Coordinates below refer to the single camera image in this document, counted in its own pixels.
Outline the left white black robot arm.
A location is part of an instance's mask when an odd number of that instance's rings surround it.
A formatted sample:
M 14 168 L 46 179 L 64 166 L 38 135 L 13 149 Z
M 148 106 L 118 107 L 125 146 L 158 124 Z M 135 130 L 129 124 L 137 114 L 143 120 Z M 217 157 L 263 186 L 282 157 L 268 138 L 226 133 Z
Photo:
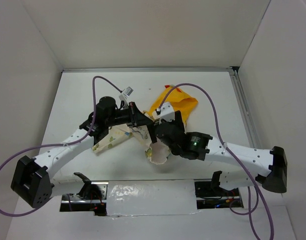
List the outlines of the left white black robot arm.
M 152 141 L 156 142 L 153 120 L 145 116 L 134 102 L 117 109 L 114 98 L 102 97 L 94 112 L 63 143 L 33 158 L 23 156 L 18 160 L 11 189 L 34 209 L 43 206 L 51 197 L 72 189 L 79 199 L 87 199 L 92 188 L 84 182 L 86 179 L 78 179 L 79 173 L 64 184 L 57 183 L 53 177 L 63 166 L 107 136 L 110 127 L 123 124 L 131 128 L 146 126 Z

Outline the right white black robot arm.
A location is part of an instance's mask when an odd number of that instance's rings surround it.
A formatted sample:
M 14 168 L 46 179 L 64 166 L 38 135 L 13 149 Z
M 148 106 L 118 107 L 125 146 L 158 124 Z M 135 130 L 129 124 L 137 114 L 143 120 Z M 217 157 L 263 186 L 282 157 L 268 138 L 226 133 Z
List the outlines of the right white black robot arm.
M 176 111 L 170 121 L 154 123 L 155 138 L 171 153 L 188 160 L 220 162 L 239 166 L 241 171 L 218 170 L 211 179 L 211 191 L 216 196 L 240 187 L 259 183 L 263 189 L 283 194 L 287 191 L 287 158 L 282 147 L 258 149 L 220 140 L 202 132 L 185 132 L 181 113 Z

